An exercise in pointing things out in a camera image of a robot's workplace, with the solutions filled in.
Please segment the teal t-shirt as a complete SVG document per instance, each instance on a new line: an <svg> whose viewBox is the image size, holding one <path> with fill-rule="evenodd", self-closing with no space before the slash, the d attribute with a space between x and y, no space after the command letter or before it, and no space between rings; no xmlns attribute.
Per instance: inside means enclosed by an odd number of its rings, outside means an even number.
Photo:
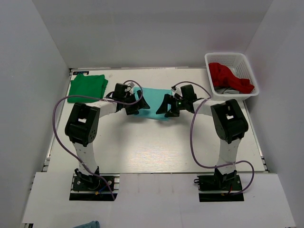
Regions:
<svg viewBox="0 0 304 228"><path fill-rule="evenodd" d="M143 98L150 106L150 109L140 109L139 114L136 117L154 119L158 121L168 121L168 118L164 117L164 114L156 114L156 111L161 106L164 95L171 95L171 90L168 89L154 89L154 88L142 88Z"/></svg>

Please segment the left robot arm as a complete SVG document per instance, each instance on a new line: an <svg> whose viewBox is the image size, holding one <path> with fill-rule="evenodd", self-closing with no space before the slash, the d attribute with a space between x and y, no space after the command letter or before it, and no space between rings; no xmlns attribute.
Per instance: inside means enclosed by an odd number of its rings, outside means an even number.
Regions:
<svg viewBox="0 0 304 228"><path fill-rule="evenodd" d="M93 106L78 102L72 108L65 135L76 150L79 168L75 169L75 174L90 190L97 189L102 180L93 149L99 119L122 109L127 115L137 115L141 109L150 109L143 97L143 89L140 87L134 91L133 81L128 84L117 83L114 91Z"/></svg>

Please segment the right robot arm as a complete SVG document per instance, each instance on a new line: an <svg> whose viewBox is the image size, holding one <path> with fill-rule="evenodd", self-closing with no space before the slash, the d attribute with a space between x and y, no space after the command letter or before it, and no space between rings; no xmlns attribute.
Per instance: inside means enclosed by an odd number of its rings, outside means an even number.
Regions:
<svg viewBox="0 0 304 228"><path fill-rule="evenodd" d="M164 117L179 117L180 111L211 116L217 136L220 139L218 162L214 169L215 185L226 189L236 177L236 158L241 139L248 131L247 120L236 99L217 103L210 98L198 98L192 85L172 87L172 95L165 94L156 114Z"/></svg>

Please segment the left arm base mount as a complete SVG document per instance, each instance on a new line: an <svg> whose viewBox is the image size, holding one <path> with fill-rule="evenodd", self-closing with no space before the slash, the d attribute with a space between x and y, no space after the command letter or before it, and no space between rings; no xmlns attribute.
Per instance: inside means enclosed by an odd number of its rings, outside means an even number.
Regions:
<svg viewBox="0 0 304 228"><path fill-rule="evenodd" d="M111 188L114 198L119 191L119 174L106 174L103 178ZM80 177L73 175L71 190L69 194L70 201L114 201L106 183L99 179L95 183L88 183Z"/></svg>

